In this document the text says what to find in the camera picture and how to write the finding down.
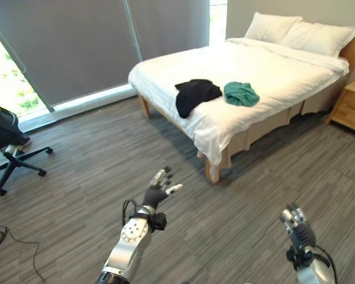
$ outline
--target wooden nightstand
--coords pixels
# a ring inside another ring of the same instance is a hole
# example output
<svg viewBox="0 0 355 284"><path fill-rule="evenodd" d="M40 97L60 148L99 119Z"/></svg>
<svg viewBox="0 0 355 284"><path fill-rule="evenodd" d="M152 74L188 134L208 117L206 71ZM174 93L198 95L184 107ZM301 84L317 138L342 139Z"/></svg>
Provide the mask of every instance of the wooden nightstand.
<svg viewBox="0 0 355 284"><path fill-rule="evenodd" d="M328 124L332 120L355 130L355 82L344 88L325 123Z"/></svg>

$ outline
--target black clothing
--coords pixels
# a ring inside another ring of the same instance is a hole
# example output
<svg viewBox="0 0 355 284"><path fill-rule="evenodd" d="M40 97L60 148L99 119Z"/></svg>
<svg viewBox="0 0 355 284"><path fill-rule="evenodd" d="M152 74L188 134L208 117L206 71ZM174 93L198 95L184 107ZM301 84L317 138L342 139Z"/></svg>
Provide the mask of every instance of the black clothing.
<svg viewBox="0 0 355 284"><path fill-rule="evenodd" d="M194 79L175 85L180 92L176 97L176 108L182 118L187 118L191 111L202 102L222 96L219 87L206 79Z"/></svg>

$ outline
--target wooden bed frame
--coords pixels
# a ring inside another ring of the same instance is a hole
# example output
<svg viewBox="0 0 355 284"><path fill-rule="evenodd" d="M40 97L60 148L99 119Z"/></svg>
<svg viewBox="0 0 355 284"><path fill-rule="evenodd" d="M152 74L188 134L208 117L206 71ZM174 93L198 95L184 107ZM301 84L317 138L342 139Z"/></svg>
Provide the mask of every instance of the wooden bed frame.
<svg viewBox="0 0 355 284"><path fill-rule="evenodd" d="M355 38L342 49L340 57L347 59L350 64L350 72L355 68ZM309 112L318 112L329 110L335 103L335 100L339 96L342 88L347 82L347 78L344 80L338 80L329 87L325 88L316 95L302 101L284 111L281 111L271 117L266 118L263 121L251 125L247 130L237 133L230 141L229 145L222 151L222 160L219 166L212 166L209 160L199 152L198 156L205 161L205 173L209 180L214 183L220 181L220 170L231 167L231 156L240 151L249 150L253 142L271 132L277 127L288 125L291 118L298 114L306 114ZM178 129L184 134L185 131L179 127L168 114L163 112L157 105L150 103L141 93L138 93L140 103L146 118L150 118L149 105L159 111L167 120L172 122Z"/></svg>

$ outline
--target wire on floor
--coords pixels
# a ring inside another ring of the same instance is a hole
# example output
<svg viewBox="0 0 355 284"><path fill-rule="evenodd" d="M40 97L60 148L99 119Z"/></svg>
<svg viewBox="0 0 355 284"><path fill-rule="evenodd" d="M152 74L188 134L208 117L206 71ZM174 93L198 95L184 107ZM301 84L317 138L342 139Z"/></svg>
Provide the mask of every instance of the wire on floor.
<svg viewBox="0 0 355 284"><path fill-rule="evenodd" d="M9 234L11 236L11 238L18 242L18 243L21 243L21 244L36 244L37 245L37 248L35 250L35 253L33 255L33 269L35 271L35 273L37 274L37 276L42 280L42 283L45 283L45 278L42 277L41 273L38 271L38 269L36 268L36 255L38 253L38 249L40 248L40 243L37 242L37 241L21 241L17 238L15 238L13 235L12 235L12 232L11 230L7 227L7 226L3 226L3 225L0 225L0 228L3 229L3 231L0 230L0 244L5 240L6 236Z"/></svg>

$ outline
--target chair base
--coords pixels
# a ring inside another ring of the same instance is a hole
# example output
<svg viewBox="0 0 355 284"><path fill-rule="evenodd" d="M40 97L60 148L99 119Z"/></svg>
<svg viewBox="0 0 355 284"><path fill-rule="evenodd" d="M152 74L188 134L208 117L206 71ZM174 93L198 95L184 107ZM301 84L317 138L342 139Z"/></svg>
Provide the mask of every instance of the chair base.
<svg viewBox="0 0 355 284"><path fill-rule="evenodd" d="M16 167L27 167L28 169L32 169L32 170L36 170L38 171L38 175L39 176L45 176L46 175L46 171L39 168L39 167L35 167L31 164L25 163L24 160L29 159L30 157L33 157L36 154L39 154L41 152L45 151L47 154L51 154L53 152L53 149L51 149L50 147L45 147L42 149L39 149L37 151L31 152L31 153L26 153L26 154L21 154L19 156L13 156L8 152L5 152L3 155L4 157L9 161L8 163L2 164L0 166L0 170L5 169L4 174L2 175L2 177L0 178L0 195L4 196L7 191L4 190L2 187L4 186L5 182L8 180L9 176L11 175L11 173L13 172L13 170Z"/></svg>

